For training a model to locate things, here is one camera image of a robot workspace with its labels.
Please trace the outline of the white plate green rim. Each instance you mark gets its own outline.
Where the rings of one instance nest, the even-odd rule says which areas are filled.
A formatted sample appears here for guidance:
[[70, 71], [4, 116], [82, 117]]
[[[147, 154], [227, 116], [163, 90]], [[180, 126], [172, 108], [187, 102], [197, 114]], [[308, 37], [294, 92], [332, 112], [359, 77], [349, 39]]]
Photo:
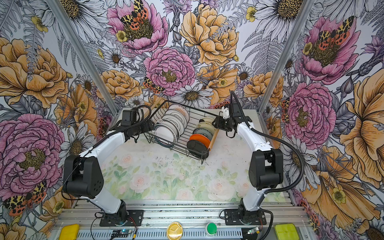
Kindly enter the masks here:
[[182, 123], [176, 119], [173, 116], [165, 115], [161, 118], [163, 121], [170, 123], [175, 129], [177, 130], [177, 133], [179, 137], [185, 132], [184, 127], [182, 126]]

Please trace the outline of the white plate blue rim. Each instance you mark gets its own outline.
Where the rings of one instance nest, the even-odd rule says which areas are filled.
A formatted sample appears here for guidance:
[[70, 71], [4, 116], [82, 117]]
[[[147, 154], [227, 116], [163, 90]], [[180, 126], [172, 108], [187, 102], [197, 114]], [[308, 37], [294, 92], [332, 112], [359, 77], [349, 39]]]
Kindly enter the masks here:
[[175, 127], [162, 119], [155, 124], [154, 135], [156, 142], [166, 148], [172, 148], [179, 137]]

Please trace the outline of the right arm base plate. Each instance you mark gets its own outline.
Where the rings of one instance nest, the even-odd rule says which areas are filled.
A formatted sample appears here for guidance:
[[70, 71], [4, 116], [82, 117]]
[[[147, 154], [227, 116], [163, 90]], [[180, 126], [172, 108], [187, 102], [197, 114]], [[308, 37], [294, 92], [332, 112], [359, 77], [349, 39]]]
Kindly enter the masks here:
[[263, 212], [262, 210], [250, 212], [239, 209], [225, 209], [224, 218], [227, 226], [264, 226], [267, 224], [265, 212]]

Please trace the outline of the black wire dish rack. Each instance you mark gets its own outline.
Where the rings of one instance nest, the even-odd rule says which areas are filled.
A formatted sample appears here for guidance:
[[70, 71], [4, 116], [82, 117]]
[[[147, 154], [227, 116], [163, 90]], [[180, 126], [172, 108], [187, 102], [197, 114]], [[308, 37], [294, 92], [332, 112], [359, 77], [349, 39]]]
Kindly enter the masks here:
[[223, 112], [196, 109], [162, 98], [151, 106], [153, 129], [145, 133], [149, 143], [158, 144], [204, 163], [218, 136], [214, 123]]

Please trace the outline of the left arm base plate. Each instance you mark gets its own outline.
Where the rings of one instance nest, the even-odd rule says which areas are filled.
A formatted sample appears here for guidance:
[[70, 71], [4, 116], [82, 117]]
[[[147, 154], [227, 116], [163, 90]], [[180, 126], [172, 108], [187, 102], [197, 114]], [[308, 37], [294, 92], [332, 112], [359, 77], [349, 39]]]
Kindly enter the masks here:
[[140, 227], [143, 210], [127, 210], [124, 213], [106, 214], [100, 221], [100, 227]]

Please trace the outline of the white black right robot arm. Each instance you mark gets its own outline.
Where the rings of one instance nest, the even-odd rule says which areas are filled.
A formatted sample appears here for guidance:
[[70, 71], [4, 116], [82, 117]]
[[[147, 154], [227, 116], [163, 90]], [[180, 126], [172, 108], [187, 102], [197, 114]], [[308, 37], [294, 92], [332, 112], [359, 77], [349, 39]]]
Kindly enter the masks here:
[[267, 191], [275, 189], [283, 182], [283, 157], [278, 149], [267, 142], [261, 132], [254, 128], [249, 117], [232, 116], [222, 110], [214, 121], [214, 126], [226, 132], [234, 131], [252, 151], [249, 180], [252, 187], [242, 199], [245, 211], [258, 211]]

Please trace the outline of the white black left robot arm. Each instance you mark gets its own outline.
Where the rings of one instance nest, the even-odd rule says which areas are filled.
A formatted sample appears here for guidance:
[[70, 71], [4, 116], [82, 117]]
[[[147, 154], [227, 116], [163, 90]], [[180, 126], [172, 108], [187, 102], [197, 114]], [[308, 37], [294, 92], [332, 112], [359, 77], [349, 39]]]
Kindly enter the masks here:
[[154, 123], [151, 120], [137, 123], [119, 121], [95, 145], [65, 159], [62, 191], [80, 200], [90, 201], [106, 214], [118, 213], [123, 201], [104, 187], [101, 166], [119, 146], [153, 129]]

